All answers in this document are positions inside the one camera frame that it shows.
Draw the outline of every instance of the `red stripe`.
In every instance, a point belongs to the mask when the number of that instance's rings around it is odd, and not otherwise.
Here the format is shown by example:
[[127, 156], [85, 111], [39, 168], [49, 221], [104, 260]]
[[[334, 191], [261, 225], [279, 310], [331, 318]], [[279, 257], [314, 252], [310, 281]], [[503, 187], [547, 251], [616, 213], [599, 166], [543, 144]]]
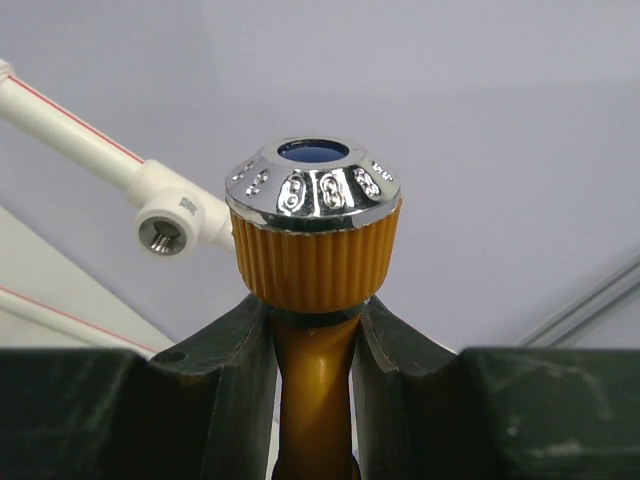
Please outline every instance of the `red stripe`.
[[31, 88], [29, 85], [27, 85], [26, 83], [23, 83], [22, 81], [18, 80], [16, 77], [12, 77], [9, 76], [9, 79], [13, 80], [16, 84], [20, 85], [22, 88], [24, 88], [25, 90], [27, 90], [29, 93], [35, 95], [36, 97], [38, 97], [40, 100], [42, 100], [43, 102], [45, 102], [46, 104], [48, 104], [49, 106], [55, 108], [57, 111], [59, 111], [60, 113], [62, 113], [63, 115], [67, 116], [68, 118], [70, 118], [71, 120], [75, 121], [76, 123], [78, 123], [79, 125], [82, 125], [84, 128], [86, 128], [87, 130], [89, 130], [91, 133], [93, 133], [94, 135], [97, 135], [98, 137], [100, 137], [102, 140], [104, 140], [105, 142], [107, 142], [108, 144], [110, 144], [111, 146], [117, 148], [118, 150], [120, 150], [122, 153], [124, 153], [125, 155], [128, 155], [129, 157], [131, 157], [132, 159], [134, 159], [136, 162], [138, 163], [144, 163], [144, 160], [142, 158], [140, 158], [139, 156], [137, 156], [135, 153], [130, 152], [129, 150], [127, 150], [126, 148], [124, 148], [122, 145], [120, 145], [119, 143], [114, 142], [113, 140], [111, 140], [109, 137], [107, 137], [104, 133], [99, 132], [98, 130], [96, 130], [95, 128], [93, 128], [91, 125], [89, 125], [88, 123], [83, 122], [82, 120], [80, 120], [78, 117], [76, 117], [73, 113], [65, 110], [64, 108], [62, 108], [60, 105], [52, 102], [51, 100], [49, 100], [47, 97], [45, 97], [44, 95], [42, 95], [40, 92], [38, 92], [37, 90], [34, 90], [33, 88]]
[[68, 318], [70, 320], [74, 320], [74, 321], [76, 321], [78, 323], [81, 323], [82, 325], [85, 325], [87, 327], [93, 328], [94, 330], [98, 330], [98, 331], [100, 331], [102, 333], [106, 333], [107, 335], [115, 337], [115, 338], [117, 338], [119, 340], [123, 340], [123, 341], [125, 341], [127, 343], [130, 343], [131, 345], [135, 345], [136, 347], [140, 347], [143, 350], [147, 350], [149, 352], [156, 353], [156, 350], [154, 350], [153, 348], [149, 348], [149, 347], [147, 347], [145, 345], [142, 345], [140, 343], [134, 342], [133, 340], [129, 340], [128, 338], [125, 338], [122, 335], [118, 335], [117, 333], [113, 333], [113, 332], [111, 332], [111, 331], [109, 331], [109, 330], [107, 330], [105, 328], [93, 325], [93, 324], [91, 324], [89, 322], [86, 322], [85, 320], [82, 320], [82, 319], [80, 319], [78, 317], [75, 317], [75, 316], [73, 316], [73, 315], [71, 315], [69, 313], [66, 313], [66, 312], [63, 312], [61, 310], [58, 310], [58, 309], [56, 309], [54, 307], [51, 307], [49, 305], [45, 305], [44, 303], [38, 302], [37, 300], [29, 298], [29, 297], [27, 297], [25, 295], [22, 295], [22, 294], [18, 293], [18, 292], [14, 292], [14, 291], [9, 290], [8, 288], [2, 287], [2, 286], [0, 286], [0, 290], [2, 290], [5, 293], [8, 293], [9, 295], [13, 295], [14, 297], [18, 297], [18, 298], [20, 298], [22, 300], [26, 300], [29, 303], [33, 303], [34, 305], [37, 305], [37, 306], [42, 307], [42, 308], [45, 308], [45, 309], [49, 310], [50, 312], [57, 313], [58, 315], [62, 315], [63, 317], [66, 317], [66, 318]]

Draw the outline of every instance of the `blue center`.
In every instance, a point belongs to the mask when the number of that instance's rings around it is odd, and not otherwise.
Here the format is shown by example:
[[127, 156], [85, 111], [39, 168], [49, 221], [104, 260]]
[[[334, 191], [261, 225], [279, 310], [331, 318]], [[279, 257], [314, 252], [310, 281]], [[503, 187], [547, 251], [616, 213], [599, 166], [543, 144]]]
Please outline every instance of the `blue center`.
[[344, 158], [349, 149], [331, 140], [308, 139], [285, 143], [278, 148], [278, 154], [287, 160], [301, 163], [334, 162]]

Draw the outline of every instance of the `gray background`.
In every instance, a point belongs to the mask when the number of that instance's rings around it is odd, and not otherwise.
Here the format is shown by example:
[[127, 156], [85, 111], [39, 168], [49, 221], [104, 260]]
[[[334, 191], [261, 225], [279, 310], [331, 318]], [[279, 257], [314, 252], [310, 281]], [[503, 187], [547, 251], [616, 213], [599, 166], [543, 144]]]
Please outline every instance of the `gray background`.
[[[640, 248], [638, 25], [635, 0], [4, 1], [0, 56], [217, 195], [279, 137], [367, 146], [405, 196], [380, 296], [457, 349], [519, 339]], [[246, 293], [217, 249], [143, 255], [119, 192], [4, 124], [0, 203], [173, 339]]]

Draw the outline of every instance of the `chrome cap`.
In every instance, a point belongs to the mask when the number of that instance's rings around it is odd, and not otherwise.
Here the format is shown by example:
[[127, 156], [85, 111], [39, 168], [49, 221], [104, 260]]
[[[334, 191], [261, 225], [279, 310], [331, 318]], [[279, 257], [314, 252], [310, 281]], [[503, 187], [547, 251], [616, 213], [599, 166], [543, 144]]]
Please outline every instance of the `chrome cap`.
[[364, 227], [400, 203], [395, 173], [360, 145], [329, 137], [267, 145], [235, 168], [225, 187], [227, 204], [239, 217], [295, 233]]

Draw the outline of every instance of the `black holder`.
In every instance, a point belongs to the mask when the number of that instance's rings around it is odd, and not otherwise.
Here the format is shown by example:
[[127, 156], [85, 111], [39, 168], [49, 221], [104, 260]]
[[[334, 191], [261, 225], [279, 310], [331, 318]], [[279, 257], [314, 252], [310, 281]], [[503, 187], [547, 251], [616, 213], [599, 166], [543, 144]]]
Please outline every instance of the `black holder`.
[[[0, 351], [0, 478], [263, 480], [277, 371], [268, 312], [250, 295], [149, 362]], [[456, 356], [375, 297], [361, 319], [363, 479], [640, 479], [640, 351]]]

